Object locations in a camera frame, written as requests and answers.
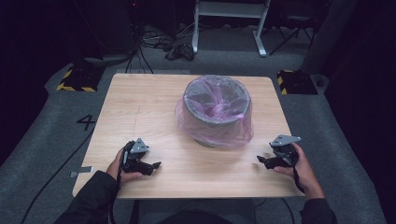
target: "plastic bag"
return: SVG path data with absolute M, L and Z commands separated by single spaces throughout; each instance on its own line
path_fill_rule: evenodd
M 178 127 L 205 147 L 241 147 L 253 137 L 252 103 L 245 86 L 230 77 L 193 80 L 175 110 Z

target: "right hand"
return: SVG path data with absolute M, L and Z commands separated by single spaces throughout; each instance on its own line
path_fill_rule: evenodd
M 114 159 L 114 161 L 110 163 L 110 165 L 107 167 L 106 170 L 106 173 L 111 175 L 115 180 L 117 180 L 117 175 L 120 167 L 120 158 L 122 156 L 122 153 L 123 153 L 123 149 L 120 149 L 119 152 L 117 153 L 116 159 Z M 121 184 L 143 176 L 141 173 L 138 172 L 125 173 L 124 171 L 121 171 L 120 175 L 121 175 L 121 180 L 120 180 Z
M 291 143 L 297 150 L 299 160 L 296 164 L 296 170 L 299 176 L 300 186 L 304 189 L 307 200 L 314 198 L 325 198 L 322 187 L 315 177 L 314 170 L 305 156 L 303 149 L 295 143 Z M 283 175 L 294 177 L 293 168 L 277 166 L 274 168 L 275 172 Z

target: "table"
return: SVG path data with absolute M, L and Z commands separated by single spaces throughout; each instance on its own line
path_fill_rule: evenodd
M 262 57 L 267 55 L 262 39 L 262 27 L 267 17 L 268 8 L 271 0 L 265 0 L 264 4 L 247 4 L 247 3 L 227 3 L 227 2 L 206 2 L 195 1 L 194 12 L 194 32 L 192 35 L 192 49 L 198 51 L 199 36 L 199 16 L 220 16 L 220 17 L 239 17 L 239 18 L 257 18 L 260 19 L 258 30 L 253 31 L 253 37 L 256 41 L 259 54 Z
M 291 177 L 267 170 L 256 156 L 274 157 L 269 142 L 290 134 L 269 77 L 241 81 L 253 103 L 254 137 L 240 148 L 202 147 L 177 126 L 175 108 L 192 75 L 116 74 L 82 167 L 105 171 L 117 151 L 141 137 L 149 146 L 142 161 L 161 161 L 151 176 L 122 186 L 118 197 L 133 199 L 258 198 L 303 195 Z M 78 175 L 76 195 L 93 173 Z

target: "left hand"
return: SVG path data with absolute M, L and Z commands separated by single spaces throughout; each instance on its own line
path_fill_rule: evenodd
M 122 149 L 117 153 L 116 159 L 114 159 L 113 162 L 110 163 L 110 165 L 107 167 L 106 173 L 111 175 L 115 180 L 117 180 L 117 174 L 119 173 L 119 167 L 120 167 L 120 158 L 122 155 Z M 129 182 L 133 179 L 137 179 L 142 177 L 143 175 L 138 172 L 133 172 L 133 173 L 125 173 L 124 171 L 121 171 L 121 183 L 126 183 Z

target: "number 4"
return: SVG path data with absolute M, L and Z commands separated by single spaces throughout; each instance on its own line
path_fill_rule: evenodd
M 92 123 L 95 123 L 96 121 L 92 121 L 92 115 L 87 115 L 87 116 L 85 116 L 84 118 L 82 118 L 82 119 L 79 119 L 78 121 L 77 121 L 77 123 L 84 123 L 85 124 L 85 130 L 84 131 L 87 131 L 88 130 L 88 127 L 90 126 L 90 124 L 92 124 Z

